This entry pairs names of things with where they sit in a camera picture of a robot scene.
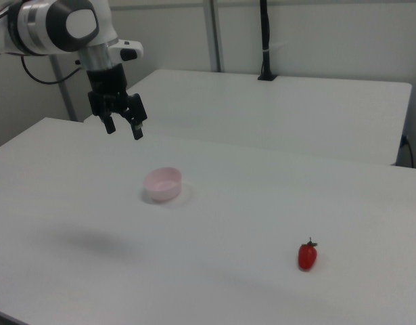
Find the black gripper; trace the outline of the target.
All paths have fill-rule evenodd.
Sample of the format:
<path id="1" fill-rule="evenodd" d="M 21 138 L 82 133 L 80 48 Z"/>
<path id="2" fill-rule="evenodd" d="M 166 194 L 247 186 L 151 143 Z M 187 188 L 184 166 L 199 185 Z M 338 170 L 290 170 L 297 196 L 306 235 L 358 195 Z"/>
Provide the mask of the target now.
<path id="1" fill-rule="evenodd" d="M 100 118 L 107 133 L 113 134 L 116 131 L 112 113 L 117 113 L 130 123 L 134 139 L 140 140 L 147 113 L 140 95 L 127 93 L 122 64 L 107 70 L 88 71 L 87 76 L 92 87 L 88 97 L 93 115 Z"/>

